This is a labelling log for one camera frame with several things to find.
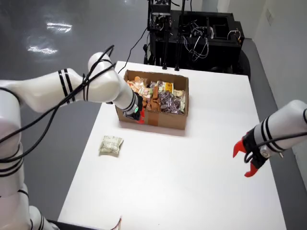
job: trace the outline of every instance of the small packet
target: small packet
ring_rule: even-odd
[[[168,92],[174,94],[174,84],[173,83],[164,82],[164,81],[161,81],[161,80],[159,80],[157,83],[158,83],[158,86],[159,86],[159,92],[168,91]]]
[[[174,96],[180,98],[180,111],[184,113],[186,92],[184,90],[174,90]]]
[[[123,138],[114,136],[104,136],[99,149],[99,156],[109,155],[118,157],[120,145],[123,143]]]

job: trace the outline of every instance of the black device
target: black device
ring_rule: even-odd
[[[149,7],[151,56],[146,59],[147,63],[162,65],[164,69],[169,66],[179,70],[180,66],[184,69],[241,73],[241,47],[245,39],[241,23],[235,21],[232,13],[184,12],[184,3],[183,0],[181,11],[170,10],[168,20],[163,14],[158,20],[153,20],[156,12]]]

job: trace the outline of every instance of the electrical wire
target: electrical wire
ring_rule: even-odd
[[[175,6],[180,7],[178,4],[174,3],[173,1],[171,1],[172,4],[174,4]]]
[[[86,77],[83,79],[83,82],[76,87],[76,89],[74,89],[69,95],[67,95],[64,99],[62,99],[56,106],[52,107],[51,109],[47,110],[46,112],[44,112],[40,117],[38,117],[36,120],[34,120],[33,122],[31,122],[30,124],[27,124],[26,126],[12,132],[11,134],[5,136],[4,138],[2,138],[0,140],[0,144],[3,143],[4,141],[6,141],[7,139],[11,138],[12,136],[30,128],[31,126],[35,125],[37,122],[39,122],[41,119],[43,119],[46,115],[48,115],[50,112],[53,111],[48,124],[43,132],[43,134],[41,135],[41,137],[36,141],[36,143],[27,151],[25,151],[23,154],[17,156],[17,157],[13,157],[13,158],[5,158],[5,159],[0,159],[0,163],[10,163],[16,160],[19,160],[25,156],[27,156],[30,152],[32,152],[37,146],[38,144],[43,140],[43,138],[45,137],[46,133],[48,132],[50,125],[54,119],[54,116],[56,114],[56,112],[58,111],[58,109],[65,103],[67,103],[72,97],[74,97],[76,94],[78,94],[80,91],[85,90],[86,87],[89,86],[89,84],[95,80],[97,77],[99,77],[100,75],[104,74],[105,72],[111,70],[112,68],[114,68],[116,66],[115,64],[112,64],[111,66],[109,66],[108,68],[104,69],[103,71],[97,73],[96,75],[94,75],[93,77],[90,78],[92,72],[94,71],[94,69],[96,68],[96,66],[99,64],[99,62],[101,62],[101,60],[103,60],[103,56],[110,51],[109,56],[112,54],[114,45],[110,46],[108,49],[105,50],[105,52],[100,56],[100,58],[92,65],[89,73],[86,75]]]
[[[146,38],[146,45],[148,47],[149,43],[148,43],[148,37],[149,37],[150,32],[148,32],[147,38]]]
[[[276,142],[276,141],[279,141],[279,140],[287,140],[287,139],[298,138],[298,137],[303,137],[303,136],[307,136],[307,132],[284,135],[284,136],[281,136],[279,138],[273,138],[271,140],[261,142],[261,143],[256,145],[256,148],[260,148],[263,145],[267,145],[267,144],[270,144],[272,142]],[[253,158],[253,155],[254,155],[253,153],[246,153],[245,156],[244,156],[244,162],[245,163],[250,162],[250,160]]]
[[[229,37],[230,33],[233,33],[233,32],[235,32],[235,34],[236,34],[237,32],[239,32],[239,38],[238,38],[238,41],[239,41],[240,38],[241,38],[241,32],[240,32],[239,30],[231,30],[231,31],[229,31],[229,33],[228,33],[228,35],[227,35],[227,40],[228,40],[228,37]]]
[[[184,41],[183,41],[183,44],[184,44],[184,46],[185,46],[185,48],[186,48],[186,50],[189,52],[189,53],[192,53],[192,57],[194,57],[194,56],[197,56],[197,58],[195,58],[193,61],[196,61],[198,58],[200,58],[200,59],[204,59],[204,58],[206,58],[207,56],[208,56],[208,54],[209,54],[209,43],[208,43],[208,38],[206,38],[206,43],[205,43],[205,45],[204,45],[204,47],[203,47],[203,49],[202,49],[202,51],[201,51],[201,53],[199,54],[199,53],[197,53],[194,49],[195,49],[195,47],[196,47],[196,45],[194,46],[194,49],[189,49],[188,48],[188,46],[187,46],[187,39],[182,35],[182,37],[183,37],[183,39],[184,39]],[[204,49],[205,49],[205,47],[207,46],[207,53],[205,54],[205,55],[203,55],[202,53],[203,53],[203,51],[204,51]]]
[[[120,224],[121,224],[121,217],[119,218],[117,225],[114,228],[112,228],[111,230],[115,230],[115,229],[117,229],[117,227],[118,227],[118,230],[120,230]]]
[[[279,141],[279,140],[287,140],[287,139],[298,138],[298,137],[302,137],[302,136],[307,136],[307,132],[289,134],[289,135],[281,136],[279,138],[273,138],[271,140],[267,140],[267,141],[264,141],[262,143],[259,143],[257,145],[257,147],[259,148],[259,147],[261,147],[263,145],[266,145],[266,144],[269,144],[269,143],[272,143],[272,142],[276,142],[276,141]]]
[[[124,66],[123,68],[121,68],[120,71],[119,71],[118,73],[120,73],[120,72],[126,67],[128,61],[129,61],[130,55],[131,55],[131,51],[134,49],[134,47],[135,47],[135,46],[139,43],[139,41],[142,39],[142,37],[144,36],[144,33],[146,32],[146,30],[147,30],[147,27],[145,28],[145,30],[144,30],[142,36],[139,38],[139,40],[136,42],[136,44],[134,44],[134,46],[131,48],[125,66]]]

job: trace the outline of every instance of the black stripe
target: black stripe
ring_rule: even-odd
[[[13,175],[15,172],[17,172],[17,171],[21,168],[21,166],[23,165],[23,163],[24,163],[24,159],[23,159],[23,161],[21,162],[21,164],[20,164],[14,171],[9,172],[8,174],[0,175],[0,177],[7,177],[7,176],[10,176],[10,175]]]
[[[305,116],[305,112],[307,111],[307,109],[305,109],[304,111],[303,111],[303,118],[304,118],[304,121],[306,122],[306,124],[307,124],[307,118],[306,118],[306,116]]]
[[[40,213],[40,224],[39,224],[39,227],[38,227],[38,230],[42,230],[42,223],[43,223],[43,215],[41,212]]]
[[[25,194],[28,197],[28,199],[29,199],[29,194],[26,191],[24,191],[22,189],[19,189],[18,192]]]
[[[262,135],[262,138],[263,138],[263,141],[267,141],[265,135],[264,135],[264,129],[263,129],[263,124],[266,120],[264,120],[262,123],[261,123],[261,135]],[[270,150],[272,150],[273,152],[277,152],[275,149],[273,149],[270,144],[267,144],[267,146],[269,147]]]
[[[62,89],[63,89],[64,95],[65,95],[65,97],[67,97],[67,90],[66,90],[66,87],[65,87],[65,83],[64,83],[64,79],[63,79],[61,70],[59,70],[58,73],[59,73],[59,79],[60,79],[61,84],[62,84]]]
[[[23,159],[21,158],[16,164],[12,165],[9,168],[6,169],[0,169],[0,173],[6,173],[7,171],[13,170],[14,168],[16,168],[18,166],[18,164],[22,161]]]
[[[133,107],[133,104],[135,103],[135,93],[134,93],[133,90],[132,90],[132,93],[133,93],[133,96],[132,96],[132,100],[131,100],[130,105],[129,105],[127,108],[122,109],[122,111],[128,111],[128,110],[130,110],[130,109]]]
[[[67,72],[67,69],[64,69],[64,73],[65,73],[65,77],[66,77],[66,81],[67,81],[67,84],[68,84],[69,91],[72,92],[71,80],[69,78],[69,74]],[[71,101],[72,102],[76,101],[74,96],[72,97]]]
[[[267,134],[268,134],[269,140],[272,140],[272,136],[271,136],[270,130],[269,130],[269,118],[270,118],[270,116],[266,119],[265,128],[266,128],[266,130],[267,130]],[[279,146],[276,144],[275,141],[273,141],[273,142],[271,142],[271,143],[272,143],[272,145],[274,145],[275,148],[277,148],[277,150],[279,150],[279,151],[285,151],[285,149],[279,147]]]

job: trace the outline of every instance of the white wall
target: white wall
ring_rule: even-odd
[[[191,0],[186,1],[185,7],[184,7],[185,11],[190,11],[190,1]],[[176,11],[180,11],[181,6],[182,6],[182,0],[172,0],[172,2],[178,4],[180,7],[172,4],[171,9],[176,10]],[[192,10],[193,11],[201,11],[201,9],[202,9],[202,0],[192,0]]]
[[[217,11],[220,13],[227,13],[230,0],[219,0],[217,2]]]
[[[265,0],[219,0],[218,12],[234,14],[240,21],[245,37],[254,38]]]
[[[265,12],[274,20],[270,26]],[[293,99],[307,103],[307,1],[267,0],[255,43],[277,106]],[[307,142],[293,147],[307,186]]]

